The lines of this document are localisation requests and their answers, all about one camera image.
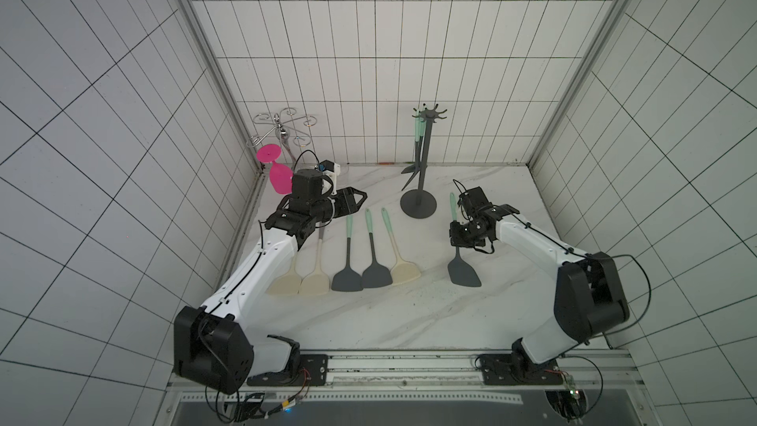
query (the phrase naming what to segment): spatula handle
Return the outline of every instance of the spatula handle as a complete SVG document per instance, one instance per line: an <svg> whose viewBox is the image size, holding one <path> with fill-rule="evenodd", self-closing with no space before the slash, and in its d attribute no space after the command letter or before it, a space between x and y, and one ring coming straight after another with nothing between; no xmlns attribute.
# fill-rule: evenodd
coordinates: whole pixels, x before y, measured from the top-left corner
<svg viewBox="0 0 757 426"><path fill-rule="evenodd" d="M368 224L368 232L373 233L373 217L371 217L371 210L365 210L365 223Z"/></svg>
<svg viewBox="0 0 757 426"><path fill-rule="evenodd" d="M385 207L381 208L381 215L384 217L384 224L386 225L386 230L391 234L392 233L392 221L389 220L389 212L387 212Z"/></svg>
<svg viewBox="0 0 757 426"><path fill-rule="evenodd" d="M452 220L457 221L457 204L454 193L449 193L449 206L452 208Z"/></svg>

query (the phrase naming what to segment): black cable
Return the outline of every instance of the black cable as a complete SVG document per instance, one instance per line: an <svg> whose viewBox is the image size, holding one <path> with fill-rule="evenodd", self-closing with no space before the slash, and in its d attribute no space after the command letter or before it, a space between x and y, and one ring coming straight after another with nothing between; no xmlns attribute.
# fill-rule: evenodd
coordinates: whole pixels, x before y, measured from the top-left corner
<svg viewBox="0 0 757 426"><path fill-rule="evenodd" d="M291 166L292 171L297 170L297 164L300 162L300 158L302 158L303 155L305 155L307 152L311 152L313 156L316 157L316 163L321 163L321 160L318 159L318 155L316 155L316 152L312 151L310 148L303 150L302 153L300 153L300 156L297 157L295 160L295 164Z"/></svg>
<svg viewBox="0 0 757 426"><path fill-rule="evenodd" d="M594 368L596 368L596 369L597 369L597 373L598 373L598 374L600 374L600 393L599 393L599 394L597 394L597 399L596 399L596 400L594 400L594 403L592 404L592 406L591 406L591 407L590 407L589 409L587 409L587 410L586 410L585 412L583 412L583 414L581 414L581 415L580 415L580 416L578 416L577 418L571 418L571 419L569 419L568 421L571 421L571 420L573 420L573 419L582 419L582 418L583 418L584 416L588 415L588 414L589 414L589 412L590 412L590 411L591 411L592 409L594 409L594 406L597 406L597 403L598 403L598 402L600 402L600 398L602 398L602 392L603 392L603 391L605 390L605 379L604 379L604 377L602 376L602 371L601 371L601 370L600 370L600 368L599 368L599 367L598 367L598 366L597 366L597 365L596 365L596 364L594 363L594 361L593 361L593 360L591 360L591 359L588 359L588 358L586 358L586 357L583 357L582 355L565 355L565 357L566 357L567 359L570 359L570 358L574 358L574 359L583 359L583 360L585 360L585 361L587 361L587 362L590 362L590 363L591 363L591 364L592 364L592 365L594 366Z"/></svg>

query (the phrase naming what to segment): silicone spatula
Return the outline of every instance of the silicone spatula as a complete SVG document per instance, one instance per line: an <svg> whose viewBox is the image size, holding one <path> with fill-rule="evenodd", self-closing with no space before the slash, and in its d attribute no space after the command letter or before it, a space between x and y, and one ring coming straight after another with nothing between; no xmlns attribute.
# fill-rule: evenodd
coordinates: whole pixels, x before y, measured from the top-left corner
<svg viewBox="0 0 757 426"><path fill-rule="evenodd" d="M347 216L347 263L345 267L334 275L332 290L334 291L362 291L363 283L360 274L350 267L350 243L352 242L352 214Z"/></svg>
<svg viewBox="0 0 757 426"><path fill-rule="evenodd" d="M394 256L397 258L397 262L392 267L392 284L402 284L417 280L421 276L421 270L418 269L418 265L403 260L400 256L400 250L397 249L397 241L394 240L392 221L389 220L389 212L387 212L385 207L381 208L381 215L384 217L384 224L386 225L387 232L389 232L389 240L392 241Z"/></svg>
<svg viewBox="0 0 757 426"><path fill-rule="evenodd" d="M326 227L318 228L316 268L307 277L303 278L300 285L300 294L313 296L328 293L328 275L321 270L321 246L323 245L323 232L325 231Z"/></svg>
<svg viewBox="0 0 757 426"><path fill-rule="evenodd" d="M457 221L457 205L455 204L454 193L449 193L449 204L452 206L452 220ZM449 281L455 284L472 288L481 286L481 280L473 267L460 258L460 247L455 247L455 258L447 265L447 271L449 272Z"/></svg>
<svg viewBox="0 0 757 426"><path fill-rule="evenodd" d="M365 223L368 224L368 237L371 240L371 257L373 262L363 272L363 288L381 288L392 284L392 273L388 268L376 260L376 249L373 244L373 218L371 210L365 210Z"/></svg>

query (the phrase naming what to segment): white marble surface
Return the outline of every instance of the white marble surface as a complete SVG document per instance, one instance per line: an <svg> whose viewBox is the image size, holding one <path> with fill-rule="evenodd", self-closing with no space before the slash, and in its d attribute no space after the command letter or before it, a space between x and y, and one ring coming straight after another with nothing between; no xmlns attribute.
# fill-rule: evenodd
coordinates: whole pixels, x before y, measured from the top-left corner
<svg viewBox="0 0 757 426"><path fill-rule="evenodd" d="M342 167L337 186L354 186L368 193L363 209L353 216L351 264L359 273L370 264L364 210L370 208L378 261L393 266L392 245L381 216L381 208L386 207L400 253L418 264L421 278L396 287L358 293L331 291L320 297L264 294L256 302L256 324L265 326L270 334L297 340L303 349L508 349L550 316L554 281L503 243L495 243L494 255L461 251L462 258L478 272L481 288L452 284L447 274L447 263L455 253L448 236L449 193L457 194L452 178L468 188L481 186L492 203L516 207L555 236L527 168L430 166L425 189L436 197L438 206L427 219L402 213L400 189L409 175L401 175L401 169ZM281 199L270 183L266 185L253 217L255 225L258 219L267 218ZM258 231L251 230L242 259L258 238ZM317 232L300 251L297 270L303 276L313 270L316 243ZM346 218L336 219L328 225L323 243L321 263L329 276L345 267L346 246ZM606 348L606 343L594 340L591 347Z"/></svg>

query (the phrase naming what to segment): spatula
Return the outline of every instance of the spatula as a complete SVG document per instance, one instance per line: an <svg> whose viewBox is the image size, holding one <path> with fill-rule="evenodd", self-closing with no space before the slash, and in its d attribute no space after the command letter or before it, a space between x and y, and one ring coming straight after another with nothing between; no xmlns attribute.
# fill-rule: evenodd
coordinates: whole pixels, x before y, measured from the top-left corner
<svg viewBox="0 0 757 426"><path fill-rule="evenodd" d="M397 257L397 262L392 267L392 284L402 284L417 280L421 276L421 270L418 269L418 265L403 260L400 256L400 250L397 249L397 241L394 240L392 221L389 220L389 213L385 207L381 208L381 215L384 216L384 224L386 224L386 230L389 232L389 240L392 241L394 256Z"/></svg>
<svg viewBox="0 0 757 426"><path fill-rule="evenodd" d="M313 296L328 293L328 275L321 270L321 246L323 245L323 232L325 231L326 227L318 228L316 268L307 277L303 278L300 285L300 294Z"/></svg>
<svg viewBox="0 0 757 426"><path fill-rule="evenodd" d="M368 237L371 240L371 257L373 262L363 272L363 288L381 288L392 284L392 273L388 268L376 260L376 249L373 244L373 218L371 210L365 210L365 223L368 224Z"/></svg>
<svg viewBox="0 0 757 426"><path fill-rule="evenodd" d="M360 274L350 267L350 242L352 241L352 214L347 216L347 264L334 275L332 290L334 291L362 291L363 283Z"/></svg>
<svg viewBox="0 0 757 426"><path fill-rule="evenodd" d="M300 290L302 277L300 277L297 274L297 271L295 271L296 266L297 253L295 253L295 256L291 259L291 266L289 267L289 271L274 280L266 290L266 293L279 296L297 294L297 292Z"/></svg>
<svg viewBox="0 0 757 426"><path fill-rule="evenodd" d="M449 193L449 204L452 206L452 220L457 221L457 206L455 204L454 193ZM449 281L455 284L472 288L481 286L481 280L478 278L473 267L460 258L460 247L455 247L455 258L447 265L447 271L449 271Z"/></svg>

